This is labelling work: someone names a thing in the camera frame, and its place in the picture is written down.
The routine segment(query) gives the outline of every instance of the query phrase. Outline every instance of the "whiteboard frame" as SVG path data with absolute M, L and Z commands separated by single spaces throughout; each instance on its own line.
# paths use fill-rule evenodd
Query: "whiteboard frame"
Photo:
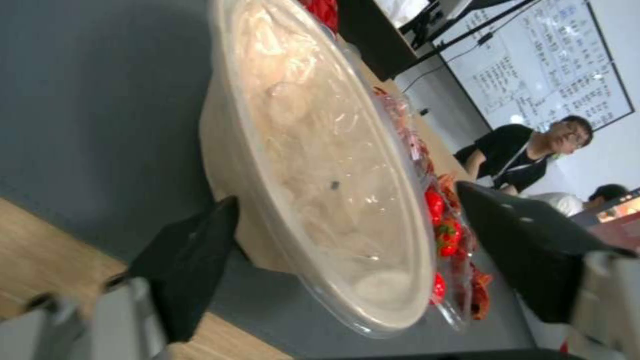
M 613 60 L 613 56 L 611 55 L 611 51 L 609 50 L 609 45 L 607 44 L 607 39 L 605 38 L 604 34 L 602 33 L 602 29 L 600 28 L 600 23 L 598 22 L 598 17 L 596 16 L 596 13 L 593 11 L 593 7 L 591 6 L 591 3 L 589 1 L 586 1 L 586 4 L 587 4 L 587 8 L 589 9 L 589 13 L 591 14 L 591 18 L 593 19 L 593 23 L 596 26 L 596 30 L 598 31 L 598 36 L 600 36 L 600 39 L 602 39 L 602 45 L 604 45 L 604 49 L 605 49 L 605 52 L 607 53 L 607 57 L 609 57 L 609 61 L 610 61 L 611 67 L 613 68 L 613 71 L 614 71 L 614 73 L 616 75 L 616 78 L 618 79 L 618 82 L 620 82 L 620 87 L 622 88 L 622 93 L 625 95 L 625 99 L 627 100 L 627 102 L 629 104 L 629 108 L 630 108 L 630 111 L 628 113 L 622 115 L 621 117 L 617 118 L 616 120 L 613 120 L 612 122 L 610 122 L 608 124 L 605 124 L 603 126 L 594 128 L 593 132 L 596 132 L 596 131 L 604 129 L 607 126 L 610 126 L 611 124 L 615 124 L 618 121 L 620 121 L 620 120 L 628 117 L 629 115 L 635 113 L 636 112 L 636 108 L 634 107 L 634 103 L 631 101 L 631 98 L 629 97 L 629 92 L 627 91 L 627 87 L 625 86 L 624 81 L 622 81 L 622 78 L 620 77 L 620 72 L 618 71 L 618 66 L 617 66 L 616 62 Z M 458 19 L 458 21 L 456 21 L 454 24 L 452 24 L 451 27 L 447 28 L 447 30 L 443 31 L 437 37 L 440 37 L 440 36 L 444 35 L 444 33 L 449 31 L 455 24 L 457 24 L 462 19 L 464 19 L 464 17 Z M 431 42 L 431 46 L 433 46 L 433 48 L 435 49 L 436 45 L 435 45 L 434 41 Z M 474 105 L 474 108 L 476 109 L 478 114 L 480 114 L 480 117 L 482 118 L 484 123 L 487 125 L 487 127 L 489 127 L 489 129 L 491 129 L 492 131 L 495 130 L 495 128 L 493 126 L 491 126 L 491 124 L 489 124 L 489 122 L 487 121 L 486 117 L 484 117 L 482 111 L 480 110 L 480 108 L 478 107 L 476 102 L 473 100 L 471 95 L 469 95 L 469 92 L 467 91 L 467 88 L 465 88 L 464 85 L 462 85 L 462 83 L 460 82 L 460 79 L 458 78 L 456 73 L 453 72 L 453 70 L 451 70 L 451 67 L 449 66 L 449 63 L 446 62 L 445 59 L 442 57 L 442 53 L 438 53 L 438 57 L 440 58 L 440 61 L 442 61 L 442 63 L 446 66 L 447 71 L 449 71 L 449 73 L 451 73 L 451 76 L 453 76 L 453 78 L 456 80 L 456 83 L 458 84 L 458 86 L 460 86 L 462 91 L 465 93 L 465 96 L 467 96 L 469 101 Z

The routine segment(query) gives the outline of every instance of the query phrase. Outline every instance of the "white wall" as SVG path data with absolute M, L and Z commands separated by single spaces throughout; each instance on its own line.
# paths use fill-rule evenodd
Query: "white wall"
M 428 46 L 424 48 L 421 49 L 421 54 L 430 50 L 427 49 Z M 442 62 L 436 56 L 399 75 L 396 83 L 400 90 L 404 90 L 421 74 L 441 65 Z M 406 94 L 417 110 L 429 108 L 430 116 L 425 117 L 425 120 L 441 134 L 444 143 L 453 152 L 472 144 L 490 131 L 446 68 L 420 79 Z
M 592 1 L 596 17 L 618 66 L 627 92 L 640 111 L 640 1 Z M 400 75 L 400 89 L 419 74 L 437 66 L 439 60 L 423 64 Z M 417 108 L 428 107 L 433 117 L 427 121 L 442 133 L 451 151 L 457 151 L 486 133 L 486 126 L 469 99 L 443 69 L 419 81 L 408 92 Z M 640 113 L 596 133 L 594 142 L 572 156 L 555 161 L 547 176 L 528 193 L 572 192 L 588 198 L 595 188 L 619 183 L 640 187 Z

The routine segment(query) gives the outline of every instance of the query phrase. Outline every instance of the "plastic food container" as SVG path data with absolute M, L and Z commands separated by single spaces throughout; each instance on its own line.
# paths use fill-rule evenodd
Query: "plastic food container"
M 240 199 L 239 242 L 274 243 L 339 320 L 373 338 L 426 311 L 433 229 L 371 93 L 297 2 L 211 2 L 207 178 Z
M 462 215 L 460 200 L 455 196 L 455 201 L 458 204 L 453 206 L 445 194 L 447 191 L 451 192 L 452 188 L 448 185 L 441 185 L 435 174 L 433 163 L 429 158 L 428 145 L 420 139 L 415 130 L 415 123 L 422 120 L 421 116 L 411 107 L 405 96 L 394 97 L 381 89 L 376 89 L 376 95 L 389 115 L 388 119 L 394 125 L 396 133 L 404 145 L 407 157 L 413 162 L 422 191 L 436 190 L 445 203 L 443 217 L 453 217 L 461 225 L 463 236 L 458 244 L 456 254 L 448 258 L 437 257 L 436 268 L 445 281 L 447 290 L 445 297 L 438 301 L 435 307 L 440 310 L 442 316 L 454 330 L 465 332 L 471 321 L 473 275 L 471 257 L 477 247 L 476 236 Z

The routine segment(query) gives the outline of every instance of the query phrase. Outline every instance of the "wooden table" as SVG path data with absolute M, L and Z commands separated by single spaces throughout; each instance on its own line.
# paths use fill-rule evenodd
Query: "wooden table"
M 380 83 L 364 64 L 361 70 L 372 86 L 400 94 L 393 81 Z M 426 122 L 418 123 L 417 130 L 438 173 L 454 172 L 467 179 Z M 287 268 L 276 246 L 256 252 L 245 243 L 244 249 L 262 268 Z M 76 299 L 89 315 L 105 279 L 124 269 L 123 263 L 0 199 L 0 318 L 17 316 L 29 299 L 47 291 Z M 172 352 L 176 359 L 290 359 L 212 313 L 206 314 L 191 343 L 172 345 Z

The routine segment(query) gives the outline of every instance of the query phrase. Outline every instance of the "glasses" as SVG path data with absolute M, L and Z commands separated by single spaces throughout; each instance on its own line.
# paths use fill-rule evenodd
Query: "glasses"
M 584 146 L 586 139 L 580 133 L 580 126 L 573 122 L 567 123 L 567 128 L 571 133 L 568 136 L 569 141 L 574 144 L 578 149 Z

